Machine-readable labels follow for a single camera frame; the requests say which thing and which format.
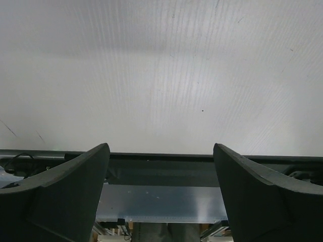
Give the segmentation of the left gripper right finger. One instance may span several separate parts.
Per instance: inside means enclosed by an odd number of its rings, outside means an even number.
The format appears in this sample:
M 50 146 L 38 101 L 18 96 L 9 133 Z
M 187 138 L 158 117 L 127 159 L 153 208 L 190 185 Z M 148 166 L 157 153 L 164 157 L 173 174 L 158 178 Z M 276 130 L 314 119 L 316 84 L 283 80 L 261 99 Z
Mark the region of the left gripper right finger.
M 217 143 L 213 159 L 234 241 L 322 241 L 322 158 L 245 157 Z

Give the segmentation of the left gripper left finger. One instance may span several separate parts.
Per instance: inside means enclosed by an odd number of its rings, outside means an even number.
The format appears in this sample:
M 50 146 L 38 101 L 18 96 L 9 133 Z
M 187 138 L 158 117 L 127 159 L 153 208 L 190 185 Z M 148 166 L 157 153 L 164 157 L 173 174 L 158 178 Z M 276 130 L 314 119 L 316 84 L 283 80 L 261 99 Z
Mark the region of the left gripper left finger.
M 1 188 L 1 241 L 89 241 L 109 157 L 102 143 Z

